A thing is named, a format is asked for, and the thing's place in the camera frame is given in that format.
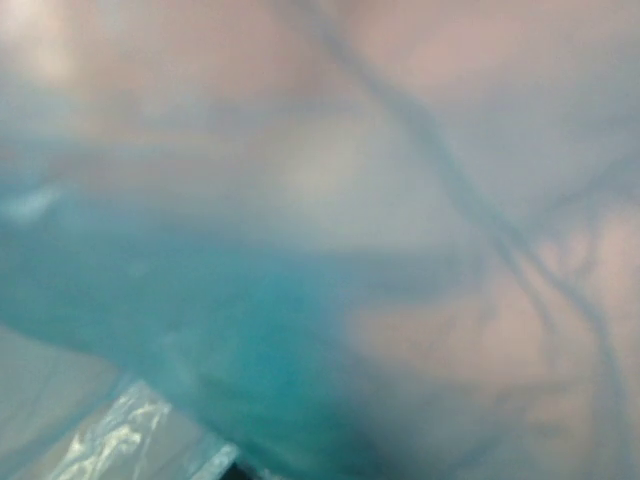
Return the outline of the blue plastic trash bag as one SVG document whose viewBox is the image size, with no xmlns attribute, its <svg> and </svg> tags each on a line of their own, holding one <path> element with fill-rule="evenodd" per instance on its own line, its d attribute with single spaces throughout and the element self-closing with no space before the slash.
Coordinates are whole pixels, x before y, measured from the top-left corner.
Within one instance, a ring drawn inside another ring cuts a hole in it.
<svg viewBox="0 0 640 480">
<path fill-rule="evenodd" d="M 5 1 L 11 457 L 99 364 L 290 479 L 639 475 L 635 1 Z"/>
</svg>

